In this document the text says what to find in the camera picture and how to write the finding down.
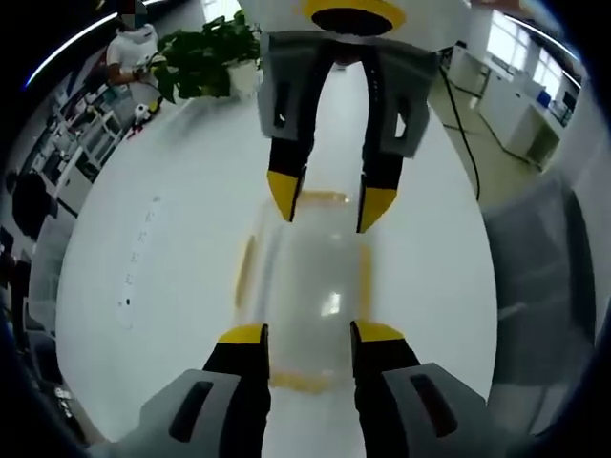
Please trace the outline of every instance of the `yellow ring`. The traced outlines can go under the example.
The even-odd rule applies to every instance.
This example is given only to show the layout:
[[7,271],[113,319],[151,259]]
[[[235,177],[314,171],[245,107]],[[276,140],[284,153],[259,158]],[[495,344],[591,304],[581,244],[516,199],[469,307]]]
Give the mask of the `yellow ring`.
[[371,12],[392,24],[392,29],[401,27],[406,20],[405,13],[383,0],[306,0],[304,15],[311,18],[315,13],[337,8],[349,8]]

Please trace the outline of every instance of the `green leaves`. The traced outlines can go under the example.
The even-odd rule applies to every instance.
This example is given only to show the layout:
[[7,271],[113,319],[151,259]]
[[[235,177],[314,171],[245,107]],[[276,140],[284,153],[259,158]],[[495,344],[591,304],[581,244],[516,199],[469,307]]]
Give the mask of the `green leaves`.
[[181,98],[228,96],[227,67],[259,58],[259,41],[246,25],[243,10],[232,21],[223,16],[204,24],[201,32],[176,31],[159,40],[166,58],[152,69],[161,95],[174,103],[174,88]]

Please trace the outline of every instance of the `white cabinet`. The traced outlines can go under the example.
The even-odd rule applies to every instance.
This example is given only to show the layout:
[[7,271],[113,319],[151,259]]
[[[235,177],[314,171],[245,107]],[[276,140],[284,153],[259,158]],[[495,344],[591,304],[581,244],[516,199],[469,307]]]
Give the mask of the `white cabinet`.
[[456,88],[472,94],[481,94],[486,77],[482,74],[482,63],[467,50],[454,47],[448,79]]
[[532,101],[511,81],[492,72],[479,104],[484,118],[503,149],[526,157],[541,128]]
[[83,173],[73,166],[58,183],[58,191],[56,196],[66,203],[76,213],[85,203],[85,198],[92,188],[92,183],[86,178]]
[[101,169],[109,155],[115,150],[123,135],[115,113],[96,114],[87,131],[79,139],[89,161]]

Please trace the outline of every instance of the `yellow tape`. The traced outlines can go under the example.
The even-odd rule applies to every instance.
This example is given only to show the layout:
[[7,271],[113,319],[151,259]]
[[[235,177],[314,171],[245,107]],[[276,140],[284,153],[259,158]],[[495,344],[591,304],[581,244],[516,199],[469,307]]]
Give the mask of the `yellow tape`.
[[235,304],[236,308],[241,308],[244,302],[244,296],[250,285],[250,272],[252,269],[252,261],[255,254],[255,236],[250,236],[246,249],[244,250],[244,256],[242,259],[242,267],[240,268],[240,274],[238,276],[238,282],[236,284],[236,297]]
[[361,197],[361,225],[358,228],[359,234],[367,231],[375,221],[386,213],[397,196],[396,189],[365,188],[365,193]]
[[234,327],[221,336],[219,344],[259,344],[262,328],[261,323]]
[[356,327],[361,336],[361,342],[396,341],[403,340],[403,334],[387,324],[355,320]]
[[401,9],[383,0],[306,0],[303,13],[311,18],[318,11],[336,8],[372,12],[388,20],[393,29],[401,27],[406,21],[406,14]]
[[288,388],[303,393],[320,394],[330,389],[331,378],[325,375],[302,375],[272,370],[269,385],[275,388]]
[[358,317],[361,320],[369,321],[371,319],[371,248],[368,245],[361,245],[361,257],[359,259],[359,277],[360,277],[360,301]]
[[344,205],[348,203],[348,196],[334,191],[302,191],[297,199],[297,206],[311,203],[334,203]]

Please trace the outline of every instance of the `white tabletop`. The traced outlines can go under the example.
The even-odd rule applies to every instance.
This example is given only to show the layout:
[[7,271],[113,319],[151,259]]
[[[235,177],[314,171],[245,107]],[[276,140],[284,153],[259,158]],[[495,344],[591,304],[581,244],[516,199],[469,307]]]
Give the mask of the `white tabletop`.
[[479,54],[476,54],[472,50],[465,49],[465,48],[462,48],[460,46],[454,46],[454,52],[464,52],[466,55],[468,55],[472,59],[476,60],[480,64],[483,64],[486,67],[488,67],[490,70],[492,70],[494,72],[497,72],[503,78],[505,78],[505,79],[507,79],[509,81],[512,81],[514,79],[514,76],[511,73],[509,73],[507,70],[502,68],[496,62],[494,62],[494,60],[492,59],[492,56],[488,52],[486,52],[485,55],[481,56]]
[[[329,76],[305,189],[358,195],[367,104],[360,66]],[[234,322],[243,248],[269,200],[269,140],[257,116],[254,99],[218,108],[202,100],[164,106],[119,145],[87,197],[62,269],[57,351],[69,387],[111,440],[137,425],[139,408],[163,386],[201,368]],[[416,159],[405,162],[397,200],[370,237],[373,318],[401,330],[422,363],[442,365],[487,398],[496,346],[494,270],[470,182],[433,112]],[[272,391],[272,414],[283,413],[270,414],[266,455],[279,455],[279,442],[298,444],[274,432],[296,409],[327,434],[328,422],[336,431],[349,416],[345,432],[356,445],[337,437],[326,449],[363,455],[349,407],[353,391],[335,395],[329,405],[321,396]],[[312,444],[312,434],[302,440]]]

